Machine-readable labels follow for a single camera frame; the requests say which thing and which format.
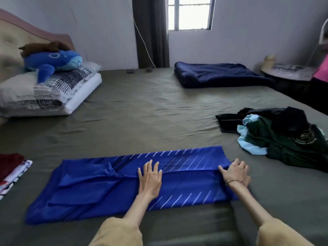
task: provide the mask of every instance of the blue shirt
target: blue shirt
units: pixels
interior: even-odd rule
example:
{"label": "blue shirt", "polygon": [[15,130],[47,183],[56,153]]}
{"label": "blue shirt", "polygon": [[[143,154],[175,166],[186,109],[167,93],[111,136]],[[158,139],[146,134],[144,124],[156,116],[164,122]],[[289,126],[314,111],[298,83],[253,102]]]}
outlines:
{"label": "blue shirt", "polygon": [[137,169],[153,160],[162,187],[148,211],[231,200],[218,165],[230,161],[220,146],[117,157],[63,160],[29,206],[28,224],[71,221],[126,212],[138,193]]}

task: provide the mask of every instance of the white wall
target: white wall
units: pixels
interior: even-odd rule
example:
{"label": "white wall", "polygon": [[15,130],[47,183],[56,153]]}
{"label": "white wall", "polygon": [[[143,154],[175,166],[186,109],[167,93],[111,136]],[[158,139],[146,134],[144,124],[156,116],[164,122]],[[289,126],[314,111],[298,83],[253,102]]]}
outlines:
{"label": "white wall", "polygon": [[304,64],[328,18],[328,0],[216,0],[211,31],[169,32],[170,65],[242,63],[268,54]]}
{"label": "white wall", "polygon": [[0,0],[0,8],[38,28],[49,31],[45,14],[36,0]]}
{"label": "white wall", "polygon": [[138,68],[132,0],[39,0],[50,31],[67,33],[103,70]]}

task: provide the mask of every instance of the hand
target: hand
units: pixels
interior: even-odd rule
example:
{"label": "hand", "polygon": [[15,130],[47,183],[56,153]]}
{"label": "hand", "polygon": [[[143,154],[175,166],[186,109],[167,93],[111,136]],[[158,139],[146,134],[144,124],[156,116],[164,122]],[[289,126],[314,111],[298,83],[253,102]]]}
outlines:
{"label": "hand", "polygon": [[138,168],[139,176],[139,194],[145,194],[151,200],[158,197],[159,190],[162,185],[162,174],[163,171],[158,171],[158,164],[154,165],[152,170],[153,160],[150,160],[144,165],[144,175],[142,176],[140,168]]}
{"label": "hand", "polygon": [[249,171],[249,165],[246,165],[245,161],[240,161],[240,159],[236,159],[233,163],[231,163],[228,170],[224,170],[221,166],[219,166],[219,170],[225,183],[228,183],[233,179],[242,180],[242,184],[244,184],[244,186],[247,188],[249,182],[251,181],[251,177],[247,175]]}

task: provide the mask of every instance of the person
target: person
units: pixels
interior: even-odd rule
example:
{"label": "person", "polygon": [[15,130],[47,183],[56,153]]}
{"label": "person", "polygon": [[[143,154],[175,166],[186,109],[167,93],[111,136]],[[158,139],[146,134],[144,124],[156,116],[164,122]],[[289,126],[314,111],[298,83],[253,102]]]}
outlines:
{"label": "person", "polygon": [[[158,196],[162,185],[162,170],[158,171],[159,162],[152,168],[152,160],[143,166],[143,175],[138,168],[139,191],[132,206],[123,218],[108,218],[99,228],[89,246],[142,246],[139,225],[149,203]],[[313,246],[295,230],[279,219],[273,218],[248,191],[251,177],[250,167],[244,161],[236,159],[224,170],[218,167],[227,186],[246,206],[254,222],[259,227],[258,246]]]}

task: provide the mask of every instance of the window pane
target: window pane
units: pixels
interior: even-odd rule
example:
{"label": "window pane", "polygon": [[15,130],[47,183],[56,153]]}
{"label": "window pane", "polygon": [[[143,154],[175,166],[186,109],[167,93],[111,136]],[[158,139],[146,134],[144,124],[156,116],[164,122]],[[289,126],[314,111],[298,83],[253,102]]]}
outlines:
{"label": "window pane", "polygon": [[180,4],[203,4],[211,3],[211,0],[180,0]]}
{"label": "window pane", "polygon": [[174,30],[174,6],[169,6],[169,30]]}
{"label": "window pane", "polygon": [[169,0],[169,5],[174,5],[174,0]]}
{"label": "window pane", "polygon": [[207,28],[210,5],[180,6],[179,30]]}

